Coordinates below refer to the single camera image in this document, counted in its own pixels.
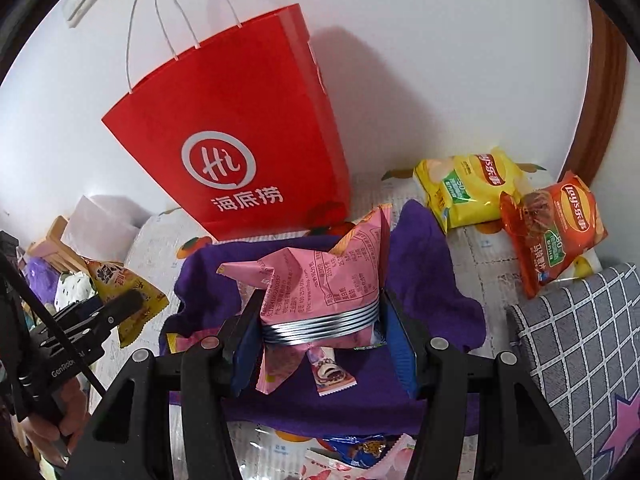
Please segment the left hand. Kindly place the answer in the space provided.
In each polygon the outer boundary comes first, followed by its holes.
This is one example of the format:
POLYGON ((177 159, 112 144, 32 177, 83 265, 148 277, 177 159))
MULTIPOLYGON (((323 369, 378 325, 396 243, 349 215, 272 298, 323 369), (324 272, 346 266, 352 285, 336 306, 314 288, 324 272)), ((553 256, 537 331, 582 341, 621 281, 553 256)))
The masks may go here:
POLYGON ((90 414, 87 395, 77 377, 62 387, 60 399, 64 404, 63 418, 60 422, 52 422, 50 418, 32 414, 21 421, 21 427, 29 441, 52 466, 65 468, 65 458, 54 444, 62 437, 69 437, 66 448, 72 454, 84 433, 90 414))

